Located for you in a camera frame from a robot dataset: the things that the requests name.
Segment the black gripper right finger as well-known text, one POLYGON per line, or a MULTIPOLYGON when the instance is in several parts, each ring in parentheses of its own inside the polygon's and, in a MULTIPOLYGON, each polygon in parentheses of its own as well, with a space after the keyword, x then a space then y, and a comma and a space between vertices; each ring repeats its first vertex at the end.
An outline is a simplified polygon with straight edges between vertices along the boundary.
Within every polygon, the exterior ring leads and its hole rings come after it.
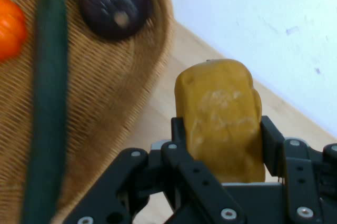
POLYGON ((336 223, 336 144, 322 151, 304 140, 285 138, 262 116, 263 159, 282 181, 286 223, 336 223))

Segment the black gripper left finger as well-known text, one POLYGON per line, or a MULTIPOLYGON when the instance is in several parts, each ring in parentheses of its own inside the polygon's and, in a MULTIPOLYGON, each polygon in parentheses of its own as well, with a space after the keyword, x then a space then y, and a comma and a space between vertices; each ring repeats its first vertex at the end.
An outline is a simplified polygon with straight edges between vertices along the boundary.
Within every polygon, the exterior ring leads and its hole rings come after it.
POLYGON ((94 223, 132 223, 158 192, 164 193, 173 210, 168 223, 246 223, 240 205, 188 153, 182 119, 173 118, 171 127, 172 140, 157 150, 121 151, 65 223, 85 218, 94 223))

